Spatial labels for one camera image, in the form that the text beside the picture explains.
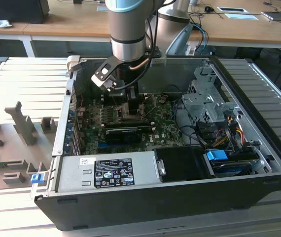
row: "wooden desk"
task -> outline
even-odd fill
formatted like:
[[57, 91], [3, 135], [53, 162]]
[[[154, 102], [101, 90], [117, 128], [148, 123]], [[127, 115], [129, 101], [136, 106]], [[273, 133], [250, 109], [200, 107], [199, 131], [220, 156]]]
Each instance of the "wooden desk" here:
[[23, 30], [27, 25], [27, 23], [16, 22], [12, 24], [12, 27], [0, 29], [0, 34], [23, 35]]
[[97, 11], [97, 3], [49, 0], [50, 12], [44, 24], [29, 24], [25, 35], [109, 37], [107, 12]]
[[[44, 24], [13, 23], [13, 28], [0, 29], [0, 39], [21, 40], [29, 57], [36, 56], [33, 40], [53, 41], [98, 41], [109, 42], [107, 12], [97, 11], [97, 3], [48, 0], [50, 13]], [[217, 6], [242, 7], [250, 14], [261, 11], [274, 11], [263, 5], [263, 0], [203, 0]], [[281, 1], [272, 3], [280, 9]], [[194, 7], [194, 11], [204, 13], [205, 5]], [[256, 15], [258, 20], [229, 19], [221, 14], [204, 14], [201, 19], [203, 28], [209, 34], [208, 45], [271, 47], [281, 48], [281, 23], [269, 22], [263, 15]], [[201, 33], [193, 31], [189, 43], [194, 46], [201, 40]]]
[[[267, 47], [275, 44], [281, 47], [281, 22], [269, 22], [269, 19], [260, 14], [261, 11], [274, 11], [273, 7], [263, 5], [263, 0], [203, 0], [209, 3], [216, 12], [222, 13], [218, 6], [239, 7], [246, 9], [248, 14], [255, 14], [258, 20], [229, 19], [225, 14], [221, 14], [223, 19], [217, 14], [203, 14], [201, 23], [203, 29], [209, 34], [209, 45], [226, 46], [252, 46]], [[273, 5], [281, 10], [281, 1], [273, 0]], [[204, 13], [205, 5], [200, 4], [189, 8], [189, 11]], [[198, 23], [198, 17], [192, 17]], [[190, 40], [201, 39], [200, 32], [193, 32]]]

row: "black side panel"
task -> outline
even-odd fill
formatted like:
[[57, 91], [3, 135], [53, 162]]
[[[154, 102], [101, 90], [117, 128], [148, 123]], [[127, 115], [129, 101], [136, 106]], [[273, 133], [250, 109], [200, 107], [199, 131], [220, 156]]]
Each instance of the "black side panel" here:
[[269, 124], [265, 121], [259, 111], [255, 108], [246, 94], [241, 90], [239, 85], [235, 82], [226, 68], [221, 64], [217, 57], [211, 57], [211, 61], [213, 62], [216, 69], [219, 71], [224, 81], [227, 83], [229, 88], [232, 90], [234, 95], [239, 100], [240, 104], [243, 106], [245, 111], [253, 120], [254, 124], [259, 128], [260, 132], [267, 139], [268, 143], [271, 145], [273, 150], [281, 159], [281, 140], [275, 134], [275, 132], [271, 129]]
[[278, 190], [281, 190], [281, 175], [38, 198], [35, 203], [59, 230], [70, 231], [248, 208]]

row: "computer case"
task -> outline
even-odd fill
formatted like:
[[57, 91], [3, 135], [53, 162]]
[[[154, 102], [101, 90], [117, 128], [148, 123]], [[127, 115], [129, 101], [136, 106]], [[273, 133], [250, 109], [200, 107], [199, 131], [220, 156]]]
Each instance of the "computer case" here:
[[0, 20], [42, 24], [49, 10], [47, 0], [0, 0]]

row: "yellow wire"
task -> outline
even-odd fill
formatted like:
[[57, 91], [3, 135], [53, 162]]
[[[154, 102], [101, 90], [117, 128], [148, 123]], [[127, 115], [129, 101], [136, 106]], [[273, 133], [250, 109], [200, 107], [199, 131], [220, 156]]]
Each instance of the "yellow wire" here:
[[240, 134], [240, 140], [243, 141], [243, 132], [241, 132], [239, 129], [236, 129], [236, 131]]
[[227, 136], [224, 137], [222, 140], [220, 140], [219, 142], [217, 142], [217, 143], [214, 145], [214, 147], [219, 146], [219, 145], [222, 144], [223, 142], [227, 141], [227, 139], [228, 139]]

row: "white sticker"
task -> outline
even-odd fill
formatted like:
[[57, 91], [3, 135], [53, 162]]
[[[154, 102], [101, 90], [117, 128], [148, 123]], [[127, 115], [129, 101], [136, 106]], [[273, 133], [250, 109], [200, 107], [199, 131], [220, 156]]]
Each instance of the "white sticker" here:
[[124, 182], [129, 182], [129, 181], [133, 181], [134, 178], [124, 178], [123, 180], [124, 180]]
[[95, 157], [80, 158], [79, 165], [94, 164], [95, 161], [96, 161], [96, 158], [95, 158]]

